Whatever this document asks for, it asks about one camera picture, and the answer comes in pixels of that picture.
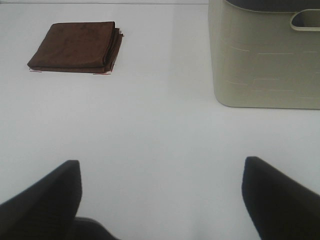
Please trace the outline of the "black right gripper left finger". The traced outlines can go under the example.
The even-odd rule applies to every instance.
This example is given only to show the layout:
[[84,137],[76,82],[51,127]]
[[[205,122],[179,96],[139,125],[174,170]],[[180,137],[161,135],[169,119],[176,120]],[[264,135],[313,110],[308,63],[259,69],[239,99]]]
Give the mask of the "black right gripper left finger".
[[78,160],[67,160],[0,205],[2,240],[114,240],[102,224],[77,217],[82,198]]

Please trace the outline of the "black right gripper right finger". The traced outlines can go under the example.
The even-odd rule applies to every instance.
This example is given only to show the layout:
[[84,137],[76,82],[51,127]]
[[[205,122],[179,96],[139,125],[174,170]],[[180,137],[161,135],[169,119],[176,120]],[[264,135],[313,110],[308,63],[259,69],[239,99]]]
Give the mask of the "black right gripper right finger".
[[320,196],[264,160],[244,163],[242,198],[262,240],[318,240]]

